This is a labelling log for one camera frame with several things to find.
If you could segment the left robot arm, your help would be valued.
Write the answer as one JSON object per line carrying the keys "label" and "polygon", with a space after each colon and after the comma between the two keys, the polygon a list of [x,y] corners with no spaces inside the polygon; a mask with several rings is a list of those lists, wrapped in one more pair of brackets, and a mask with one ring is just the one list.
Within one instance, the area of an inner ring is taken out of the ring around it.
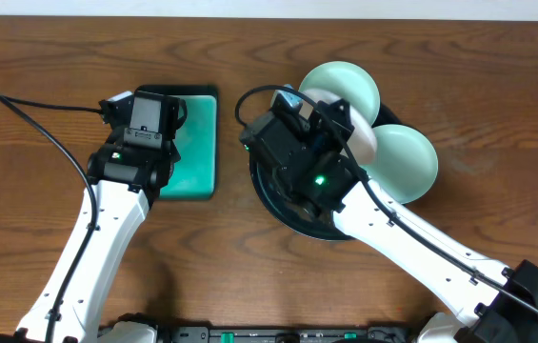
{"label": "left robot arm", "polygon": [[126,91],[97,109],[111,132],[88,165],[74,167],[85,184],[70,238],[50,280],[11,334],[0,342],[158,342],[159,327],[139,313],[109,329],[101,315],[123,255],[180,159],[174,138],[186,102]]}

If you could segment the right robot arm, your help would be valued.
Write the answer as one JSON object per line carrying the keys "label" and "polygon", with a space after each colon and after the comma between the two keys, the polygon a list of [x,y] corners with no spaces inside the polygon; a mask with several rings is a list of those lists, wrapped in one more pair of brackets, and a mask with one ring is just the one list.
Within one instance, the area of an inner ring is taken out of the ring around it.
{"label": "right robot arm", "polygon": [[445,305],[421,342],[538,342],[538,267],[515,267],[458,243],[410,211],[363,163],[381,147],[381,122],[349,101],[274,102],[247,124],[254,186],[294,230],[374,248]]}

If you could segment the white plate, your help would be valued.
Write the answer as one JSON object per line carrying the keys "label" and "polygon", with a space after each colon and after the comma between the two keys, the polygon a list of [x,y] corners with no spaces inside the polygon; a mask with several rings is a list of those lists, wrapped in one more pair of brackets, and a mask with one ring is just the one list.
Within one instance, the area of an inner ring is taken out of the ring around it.
{"label": "white plate", "polygon": [[[338,95],[320,89],[308,89],[303,91],[303,94],[316,103],[323,101],[330,105],[337,100],[341,100]],[[349,106],[349,115],[354,127],[351,136],[347,140],[349,149],[359,165],[369,165],[377,152],[376,136],[364,116],[352,105]]]}

